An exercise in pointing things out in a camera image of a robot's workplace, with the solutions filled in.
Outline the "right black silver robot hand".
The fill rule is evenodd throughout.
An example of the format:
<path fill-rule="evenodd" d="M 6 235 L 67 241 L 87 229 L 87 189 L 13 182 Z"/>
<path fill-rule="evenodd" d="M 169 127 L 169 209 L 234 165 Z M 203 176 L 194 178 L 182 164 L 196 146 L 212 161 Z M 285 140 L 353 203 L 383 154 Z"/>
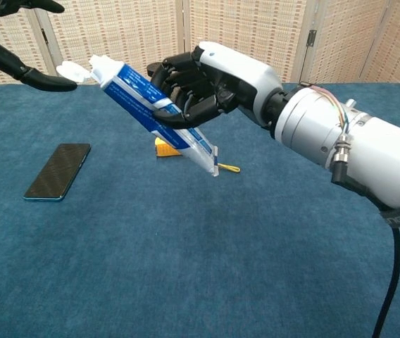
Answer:
<path fill-rule="evenodd" d="M 198 127 L 235 109 L 267 129 L 281 110 L 282 82 L 275 70 L 216 42 L 200 42 L 193 51 L 152 63 L 147 73 L 180 109 L 153 114 L 175 130 Z"/>

